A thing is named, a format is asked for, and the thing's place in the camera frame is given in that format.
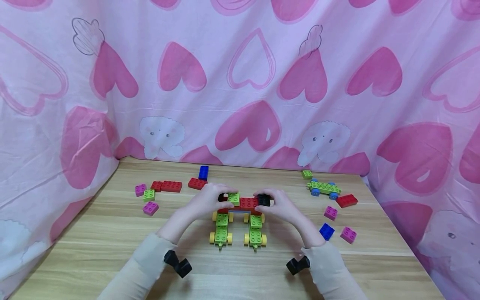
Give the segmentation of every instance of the sleeve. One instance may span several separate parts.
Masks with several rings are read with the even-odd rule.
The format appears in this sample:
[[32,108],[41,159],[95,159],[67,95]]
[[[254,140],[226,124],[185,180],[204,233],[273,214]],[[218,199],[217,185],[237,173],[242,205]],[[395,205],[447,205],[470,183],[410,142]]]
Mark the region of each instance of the sleeve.
[[301,250],[310,261],[313,282],[325,300],[368,300],[333,244]]
[[149,234],[97,300],[143,300],[165,268],[163,257],[176,246]]

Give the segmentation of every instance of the table surface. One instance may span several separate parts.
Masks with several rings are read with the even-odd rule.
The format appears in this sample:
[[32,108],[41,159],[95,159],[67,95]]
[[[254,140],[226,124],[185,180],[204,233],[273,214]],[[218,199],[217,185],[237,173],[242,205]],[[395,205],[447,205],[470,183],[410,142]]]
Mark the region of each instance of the table surface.
[[[96,299],[145,236],[198,192],[187,186],[191,177],[198,176],[198,170],[195,164],[131,157],[120,161],[114,175],[12,299]],[[342,195],[352,193],[359,203],[340,209],[325,195],[311,196],[299,171],[210,166],[208,179],[236,187],[245,197],[262,187],[283,189],[318,227],[328,222],[336,230],[330,241],[370,300],[443,299],[359,176],[314,176],[319,181],[334,181]],[[135,197],[134,188],[154,180],[182,181],[183,188],[181,193],[157,193],[160,209],[149,217],[142,212],[144,203]],[[338,209],[335,221],[323,216],[328,205]],[[358,234],[352,245],[340,238],[344,226]],[[167,267],[147,299],[322,299],[308,270],[292,276],[285,267],[292,257],[299,257],[302,246],[290,224],[267,217],[262,233],[267,234],[268,243],[257,252],[243,245],[248,225],[241,214],[228,226],[233,244],[221,251],[208,241],[214,229],[211,216],[187,229],[177,255],[187,257],[193,270],[180,279]]]

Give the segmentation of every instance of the person's right hand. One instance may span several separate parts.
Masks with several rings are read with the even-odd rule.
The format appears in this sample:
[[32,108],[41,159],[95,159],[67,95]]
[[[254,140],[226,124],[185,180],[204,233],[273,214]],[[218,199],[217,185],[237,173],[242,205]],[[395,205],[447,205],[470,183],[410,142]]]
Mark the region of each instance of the person's right hand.
[[283,190],[262,189],[255,192],[253,195],[256,197],[258,194],[269,195],[273,198],[274,203],[272,206],[256,206],[255,210],[257,212],[267,215],[275,215],[291,224],[295,224],[296,221],[303,216],[301,211],[295,206],[295,204],[288,197],[287,193],[285,193]]

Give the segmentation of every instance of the pink lego brick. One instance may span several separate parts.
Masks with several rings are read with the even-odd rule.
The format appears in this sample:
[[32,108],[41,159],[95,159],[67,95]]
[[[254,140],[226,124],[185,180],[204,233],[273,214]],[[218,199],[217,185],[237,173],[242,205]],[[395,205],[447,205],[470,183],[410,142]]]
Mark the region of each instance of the pink lego brick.
[[153,216],[153,214],[158,210],[158,204],[155,202],[147,202],[144,206],[144,213],[146,213],[149,216]]
[[143,196],[144,191],[147,189],[147,185],[145,183],[140,183],[139,185],[135,186],[135,195],[137,197]]
[[338,211],[336,209],[334,209],[331,206],[327,206],[327,209],[325,209],[324,216],[329,218],[332,221],[335,221],[337,213]]
[[349,242],[350,244],[353,244],[355,241],[355,238],[357,237],[357,233],[351,229],[350,227],[345,227],[342,230],[342,234],[340,235],[341,238]]

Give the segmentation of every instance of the pink curtain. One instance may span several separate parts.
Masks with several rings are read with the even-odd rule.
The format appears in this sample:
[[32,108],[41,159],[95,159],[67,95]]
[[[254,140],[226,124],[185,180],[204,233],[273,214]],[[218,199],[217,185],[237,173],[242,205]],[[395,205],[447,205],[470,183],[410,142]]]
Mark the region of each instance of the pink curtain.
[[480,299],[480,1],[0,14],[0,299],[124,156],[360,174],[445,297]]

